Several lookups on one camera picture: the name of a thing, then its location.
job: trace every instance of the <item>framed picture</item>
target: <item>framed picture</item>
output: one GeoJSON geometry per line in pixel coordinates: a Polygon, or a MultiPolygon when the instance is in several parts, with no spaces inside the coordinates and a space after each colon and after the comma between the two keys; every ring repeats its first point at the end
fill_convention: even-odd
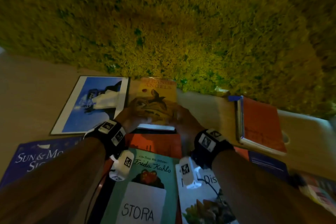
{"type": "Polygon", "coordinates": [[[51,135],[83,134],[124,108],[129,78],[80,76],[51,135]]]}

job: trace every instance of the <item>table surface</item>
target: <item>table surface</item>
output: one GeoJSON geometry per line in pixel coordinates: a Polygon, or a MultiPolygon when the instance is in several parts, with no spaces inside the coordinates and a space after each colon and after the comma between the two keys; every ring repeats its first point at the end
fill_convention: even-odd
{"type": "MultiPolygon", "coordinates": [[[[80,75],[107,74],[28,57],[0,55],[0,176],[20,143],[53,138],[49,132],[80,75]]],[[[137,81],[131,81],[129,100],[135,97],[137,86],[137,81]]],[[[217,129],[238,145],[233,103],[180,90],[177,101],[204,127],[217,129]]],[[[285,162],[289,169],[336,180],[336,134],[329,122],[284,111],[278,113],[281,128],[290,139],[288,154],[270,156],[285,162]]]]}

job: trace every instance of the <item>black wristband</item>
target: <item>black wristband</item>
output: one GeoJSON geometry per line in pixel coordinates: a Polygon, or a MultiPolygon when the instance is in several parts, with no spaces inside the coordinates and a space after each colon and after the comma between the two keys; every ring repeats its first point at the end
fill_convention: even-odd
{"type": "Polygon", "coordinates": [[[108,120],[88,132],[84,137],[99,139],[104,145],[106,159],[114,155],[118,159],[120,153],[125,150],[125,130],[115,120],[108,120]]]}
{"type": "Polygon", "coordinates": [[[191,158],[202,169],[211,169],[213,160],[220,152],[233,150],[233,146],[214,129],[199,132],[195,138],[194,146],[195,150],[191,152],[191,158]]]}

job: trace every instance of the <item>forearm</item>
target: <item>forearm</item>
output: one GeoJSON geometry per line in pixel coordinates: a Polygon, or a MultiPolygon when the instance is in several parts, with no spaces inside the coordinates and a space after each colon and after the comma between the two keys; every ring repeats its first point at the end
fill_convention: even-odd
{"type": "Polygon", "coordinates": [[[98,139],[87,138],[0,191],[1,223],[66,223],[76,213],[104,164],[98,139]]]}
{"type": "Polygon", "coordinates": [[[234,151],[218,154],[212,170],[240,224],[335,221],[321,206],[234,151]]]}

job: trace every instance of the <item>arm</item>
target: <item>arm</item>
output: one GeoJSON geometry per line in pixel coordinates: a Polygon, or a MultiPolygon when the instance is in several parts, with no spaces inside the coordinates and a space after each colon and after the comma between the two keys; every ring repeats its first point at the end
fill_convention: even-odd
{"type": "MultiPolygon", "coordinates": [[[[187,155],[204,127],[187,109],[178,106],[176,112],[177,118],[169,124],[181,135],[187,155]]],[[[212,170],[239,224],[335,223],[335,217],[322,206],[233,150],[220,152],[212,170]]]]}
{"type": "MultiPolygon", "coordinates": [[[[115,119],[126,133],[150,120],[131,107],[115,119]]],[[[85,138],[78,145],[0,191],[1,223],[68,223],[88,190],[102,177],[103,144],[85,138]]]]}

